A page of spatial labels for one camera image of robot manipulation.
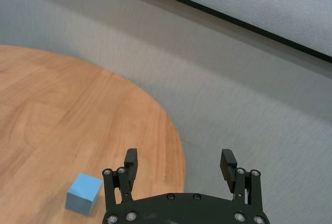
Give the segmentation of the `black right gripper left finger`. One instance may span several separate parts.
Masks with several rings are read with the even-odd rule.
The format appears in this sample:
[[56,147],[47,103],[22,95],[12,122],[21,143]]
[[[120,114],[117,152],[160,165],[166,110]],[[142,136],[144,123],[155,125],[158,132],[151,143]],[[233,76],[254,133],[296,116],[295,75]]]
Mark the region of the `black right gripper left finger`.
[[138,168],[137,149],[127,150],[124,159],[124,166],[115,171],[110,168],[103,170],[103,183],[105,194],[106,210],[111,210],[116,206],[115,189],[118,188],[121,194],[121,203],[132,202],[132,189],[136,179]]

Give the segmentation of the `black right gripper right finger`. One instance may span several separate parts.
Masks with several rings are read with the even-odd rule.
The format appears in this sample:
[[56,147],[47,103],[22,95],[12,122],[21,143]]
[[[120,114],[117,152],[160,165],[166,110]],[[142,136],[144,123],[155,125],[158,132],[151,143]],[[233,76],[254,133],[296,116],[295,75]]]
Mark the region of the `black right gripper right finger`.
[[230,192],[233,194],[233,200],[236,203],[245,204],[245,193],[247,192],[247,204],[255,208],[262,208],[260,171],[250,170],[247,172],[237,165],[232,150],[223,149],[220,169]]

